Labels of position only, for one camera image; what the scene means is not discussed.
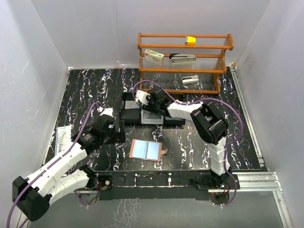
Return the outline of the pink leather card holder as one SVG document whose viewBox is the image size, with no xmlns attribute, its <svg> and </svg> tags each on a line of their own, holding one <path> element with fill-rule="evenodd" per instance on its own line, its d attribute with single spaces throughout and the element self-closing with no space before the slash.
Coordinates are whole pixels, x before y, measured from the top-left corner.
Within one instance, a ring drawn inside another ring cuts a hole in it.
<svg viewBox="0 0 304 228">
<path fill-rule="evenodd" d="M 168 150 L 162 150 L 161 142 L 133 139 L 129 157 L 132 159 L 159 162 Z"/>
</svg>

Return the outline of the silver VIP card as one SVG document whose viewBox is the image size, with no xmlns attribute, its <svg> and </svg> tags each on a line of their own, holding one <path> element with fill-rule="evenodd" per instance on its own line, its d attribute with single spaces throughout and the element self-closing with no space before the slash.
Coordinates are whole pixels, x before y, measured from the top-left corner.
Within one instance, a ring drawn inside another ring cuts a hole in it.
<svg viewBox="0 0 304 228">
<path fill-rule="evenodd" d="M 125 109 L 139 109 L 140 108 L 140 103 L 136 102 L 136 101 L 127 100 L 124 103 L 124 108 Z"/>
</svg>

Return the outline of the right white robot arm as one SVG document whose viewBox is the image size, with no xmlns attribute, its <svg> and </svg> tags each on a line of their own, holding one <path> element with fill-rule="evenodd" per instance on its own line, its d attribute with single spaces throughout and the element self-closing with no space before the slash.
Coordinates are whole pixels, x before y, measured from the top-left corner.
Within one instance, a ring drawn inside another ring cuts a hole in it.
<svg viewBox="0 0 304 228">
<path fill-rule="evenodd" d="M 228 123 L 216 107 L 205 103 L 179 101 L 161 88 L 153 88 L 147 92 L 138 90 L 135 100 L 146 111 L 161 114 L 163 117 L 192 121 L 199 136 L 207 144 L 211 161 L 210 177 L 199 184 L 219 188 L 228 182 L 230 164 L 224 148 Z"/>
</svg>

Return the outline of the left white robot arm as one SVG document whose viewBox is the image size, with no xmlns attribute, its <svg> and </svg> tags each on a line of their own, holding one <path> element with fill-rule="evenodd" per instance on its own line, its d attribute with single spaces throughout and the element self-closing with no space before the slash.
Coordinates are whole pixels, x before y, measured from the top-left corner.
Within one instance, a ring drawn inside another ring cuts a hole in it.
<svg viewBox="0 0 304 228">
<path fill-rule="evenodd" d="M 13 181 L 13 207 L 17 207 L 29 221 L 40 219 L 55 201 L 94 183 L 97 176 L 85 165 L 68 174 L 74 165 L 103 144 L 124 142 L 124 122 L 101 114 L 95 123 L 83 127 L 72 138 L 67 151 L 60 152 L 28 177 L 18 176 Z"/>
</svg>

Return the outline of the middle white tray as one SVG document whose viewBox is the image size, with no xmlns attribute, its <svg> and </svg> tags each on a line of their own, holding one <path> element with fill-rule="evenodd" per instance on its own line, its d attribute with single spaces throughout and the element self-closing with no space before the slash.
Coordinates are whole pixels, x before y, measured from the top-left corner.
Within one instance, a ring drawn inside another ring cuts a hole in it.
<svg viewBox="0 0 304 228">
<path fill-rule="evenodd" d="M 155 114 L 146 110 L 141 110 L 141 124 L 164 124 L 164 117 L 161 114 Z"/>
</svg>

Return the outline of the right black tray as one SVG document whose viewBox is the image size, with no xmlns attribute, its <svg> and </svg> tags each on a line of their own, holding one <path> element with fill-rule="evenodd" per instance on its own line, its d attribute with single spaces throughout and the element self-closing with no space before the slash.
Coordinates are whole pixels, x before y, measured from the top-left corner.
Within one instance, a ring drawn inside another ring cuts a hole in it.
<svg viewBox="0 0 304 228">
<path fill-rule="evenodd" d="M 185 98 L 186 98 L 186 96 L 184 94 L 182 94 L 182 93 L 170 93 L 170 95 L 174 99 L 179 100 L 181 102 L 184 102 Z M 165 125 L 165 126 L 173 126 L 173 125 L 182 126 L 185 123 L 186 123 L 185 119 L 165 117 L 163 125 Z"/>
</svg>

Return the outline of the black tray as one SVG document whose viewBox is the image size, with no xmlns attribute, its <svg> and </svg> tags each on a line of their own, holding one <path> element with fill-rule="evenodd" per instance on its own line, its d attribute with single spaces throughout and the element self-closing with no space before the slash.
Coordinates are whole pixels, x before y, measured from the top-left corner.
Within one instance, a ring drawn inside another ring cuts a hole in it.
<svg viewBox="0 0 304 228">
<path fill-rule="evenodd" d="M 125 125 L 141 124 L 141 104 L 139 109 L 125 109 L 124 103 L 127 100 L 134 101 L 132 92 L 122 92 L 119 119 L 124 121 Z"/>
<path fill-rule="evenodd" d="M 184 94 L 182 94 L 182 93 L 170 93 L 170 95 L 174 99 L 179 100 L 181 102 L 184 102 L 185 98 L 186 98 L 186 96 Z M 165 126 L 173 126 L 173 125 L 182 126 L 185 123 L 186 123 L 185 119 L 165 117 L 163 125 L 165 125 Z"/>
</svg>

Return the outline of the left black tray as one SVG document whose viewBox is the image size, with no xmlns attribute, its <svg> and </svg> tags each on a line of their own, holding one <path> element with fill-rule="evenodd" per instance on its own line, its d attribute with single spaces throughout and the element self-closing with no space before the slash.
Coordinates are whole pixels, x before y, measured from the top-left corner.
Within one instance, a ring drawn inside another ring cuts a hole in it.
<svg viewBox="0 0 304 228">
<path fill-rule="evenodd" d="M 127 100 L 134 101 L 132 92 L 122 92 L 119 119 L 124 121 L 125 125 L 141 124 L 141 104 L 139 109 L 125 109 L 124 103 Z"/>
</svg>

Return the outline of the white paper label sheet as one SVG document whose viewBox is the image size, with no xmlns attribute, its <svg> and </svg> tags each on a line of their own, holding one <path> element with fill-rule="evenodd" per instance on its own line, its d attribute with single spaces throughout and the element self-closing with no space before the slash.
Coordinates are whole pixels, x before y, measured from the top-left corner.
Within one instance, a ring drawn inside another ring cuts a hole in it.
<svg viewBox="0 0 304 228">
<path fill-rule="evenodd" d="M 56 129 L 55 156 L 60 152 L 65 152 L 71 146 L 72 126 L 62 126 Z"/>
</svg>

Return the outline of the small white hole punch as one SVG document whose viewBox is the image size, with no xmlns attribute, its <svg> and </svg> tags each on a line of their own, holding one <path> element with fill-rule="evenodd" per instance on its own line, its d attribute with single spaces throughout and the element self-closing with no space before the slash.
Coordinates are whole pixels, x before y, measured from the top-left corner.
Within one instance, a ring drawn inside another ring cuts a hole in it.
<svg viewBox="0 0 304 228">
<path fill-rule="evenodd" d="M 198 75 L 193 75 L 193 76 L 185 76 L 181 78 L 181 82 L 183 85 L 189 85 L 189 84 L 196 84 L 198 83 L 199 77 Z"/>
</svg>

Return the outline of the white staples box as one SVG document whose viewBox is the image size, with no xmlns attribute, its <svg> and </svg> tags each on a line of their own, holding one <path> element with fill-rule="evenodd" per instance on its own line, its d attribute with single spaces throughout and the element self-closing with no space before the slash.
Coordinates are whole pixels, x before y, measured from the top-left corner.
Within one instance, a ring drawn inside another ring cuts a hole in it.
<svg viewBox="0 0 304 228">
<path fill-rule="evenodd" d="M 146 49 L 144 52 L 144 59 L 161 66 L 163 64 L 164 54 L 158 53 L 151 49 Z"/>
</svg>

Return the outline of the orange wooden shelf rack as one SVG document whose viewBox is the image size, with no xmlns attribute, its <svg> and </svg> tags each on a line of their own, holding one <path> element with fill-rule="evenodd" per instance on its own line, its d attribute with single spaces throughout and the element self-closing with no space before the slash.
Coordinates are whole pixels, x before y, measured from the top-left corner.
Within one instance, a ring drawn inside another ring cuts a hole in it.
<svg viewBox="0 0 304 228">
<path fill-rule="evenodd" d="M 195 37 L 195 45 L 185 45 L 187 36 Z M 139 33 L 139 88 L 148 91 L 158 83 L 170 93 L 219 94 L 219 78 L 226 73 L 225 54 L 234 48 L 233 37 L 226 35 L 144 34 Z M 144 59 L 146 49 L 164 54 L 161 66 Z M 194 54 L 196 62 L 172 64 L 171 53 Z M 196 84 L 183 85 L 181 78 L 198 75 Z"/>
</svg>

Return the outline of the grey black stapler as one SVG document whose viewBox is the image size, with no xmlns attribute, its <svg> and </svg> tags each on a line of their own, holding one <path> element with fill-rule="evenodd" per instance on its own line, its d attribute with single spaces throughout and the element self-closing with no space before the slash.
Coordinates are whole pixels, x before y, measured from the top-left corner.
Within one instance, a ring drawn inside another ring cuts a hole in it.
<svg viewBox="0 0 304 228">
<path fill-rule="evenodd" d="M 196 56 L 194 54 L 171 53 L 169 55 L 169 61 L 172 64 L 194 63 L 196 62 Z"/>
</svg>

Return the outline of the black front base bar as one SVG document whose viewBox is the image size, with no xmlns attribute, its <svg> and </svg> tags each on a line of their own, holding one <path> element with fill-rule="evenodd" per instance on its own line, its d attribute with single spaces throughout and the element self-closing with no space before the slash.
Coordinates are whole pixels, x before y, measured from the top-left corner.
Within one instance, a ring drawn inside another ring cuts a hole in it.
<svg viewBox="0 0 304 228">
<path fill-rule="evenodd" d="M 101 171 L 94 182 L 100 200 L 196 199 L 228 201 L 240 189 L 236 174 L 218 178 L 210 171 Z"/>
</svg>

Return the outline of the yellow sticky note block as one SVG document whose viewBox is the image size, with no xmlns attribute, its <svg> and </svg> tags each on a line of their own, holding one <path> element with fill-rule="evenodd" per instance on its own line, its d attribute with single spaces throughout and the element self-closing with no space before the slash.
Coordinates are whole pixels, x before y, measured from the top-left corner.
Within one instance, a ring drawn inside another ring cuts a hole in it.
<svg viewBox="0 0 304 228">
<path fill-rule="evenodd" d="M 195 43 L 196 43 L 195 37 L 187 36 L 185 38 L 185 45 L 195 45 Z"/>
</svg>

